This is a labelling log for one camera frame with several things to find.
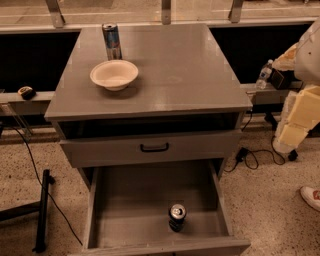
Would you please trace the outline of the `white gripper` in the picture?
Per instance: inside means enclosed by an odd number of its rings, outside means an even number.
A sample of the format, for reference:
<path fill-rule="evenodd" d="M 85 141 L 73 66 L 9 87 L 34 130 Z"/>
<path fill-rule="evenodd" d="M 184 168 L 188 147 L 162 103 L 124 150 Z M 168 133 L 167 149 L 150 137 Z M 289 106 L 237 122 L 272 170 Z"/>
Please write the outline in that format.
<path fill-rule="evenodd" d="M 293 71 L 297 44 L 293 44 L 276 58 L 272 67 L 279 71 Z M 299 93 L 290 92 L 285 99 L 281 120 L 277 125 L 273 146 L 279 153 L 298 148 L 308 132 L 320 123 L 320 87 L 309 85 Z"/>

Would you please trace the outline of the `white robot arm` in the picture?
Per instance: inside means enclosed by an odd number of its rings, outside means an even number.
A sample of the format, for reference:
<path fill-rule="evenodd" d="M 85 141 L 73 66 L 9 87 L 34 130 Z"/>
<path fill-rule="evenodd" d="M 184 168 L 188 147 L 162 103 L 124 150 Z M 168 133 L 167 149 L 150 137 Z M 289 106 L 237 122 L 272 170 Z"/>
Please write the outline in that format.
<path fill-rule="evenodd" d="M 278 71 L 293 71 L 305 84 L 298 93 L 290 92 L 285 99 L 273 147 L 289 153 L 306 138 L 320 122 L 320 18 L 318 18 L 272 67 Z"/>

